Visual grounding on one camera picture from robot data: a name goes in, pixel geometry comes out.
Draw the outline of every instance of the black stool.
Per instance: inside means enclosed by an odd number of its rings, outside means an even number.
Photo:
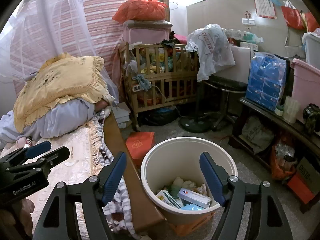
[[[218,116],[218,120],[214,123],[214,125],[212,125],[212,130],[217,130],[219,123],[223,119],[234,124],[235,120],[233,120],[228,113],[229,95],[230,93],[244,94],[247,90],[247,84],[243,82],[223,78],[223,77],[217,77],[217,76],[210,76],[209,80],[205,80],[203,81],[203,83],[210,87],[213,87],[222,91],[220,111],[206,113],[206,114],[215,114]]]

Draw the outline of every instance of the metal screw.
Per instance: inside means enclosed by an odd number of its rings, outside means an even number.
[[[57,184],[57,188],[63,188],[64,187],[64,182],[59,182]]]
[[[238,177],[237,177],[237,176],[232,175],[232,176],[230,176],[229,178],[230,178],[230,180],[231,180],[232,182],[237,182],[237,181],[238,181]]]
[[[270,187],[270,182],[264,181],[264,182],[262,182],[262,185],[265,187]]]
[[[90,182],[95,182],[95,181],[97,181],[98,180],[98,177],[97,176],[91,176],[90,178],[89,178],[89,181]]]

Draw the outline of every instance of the power strip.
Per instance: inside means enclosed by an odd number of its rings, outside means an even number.
[[[151,82],[149,81],[149,87],[148,87],[148,89],[150,89],[151,88]],[[138,91],[141,91],[141,90],[143,90],[141,87],[140,87],[140,85],[134,85],[133,87],[132,87],[132,91],[133,92],[138,92]]]

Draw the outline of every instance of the light switch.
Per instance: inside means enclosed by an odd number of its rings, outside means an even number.
[[[242,24],[243,24],[243,25],[249,25],[249,19],[247,19],[247,18],[242,18]]]
[[[256,25],[256,22],[254,19],[248,19],[249,20],[249,25]]]

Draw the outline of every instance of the plastic-wrapped blue boxes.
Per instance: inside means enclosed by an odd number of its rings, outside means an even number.
[[[274,111],[284,91],[286,61],[273,54],[256,52],[251,60],[245,97]]]

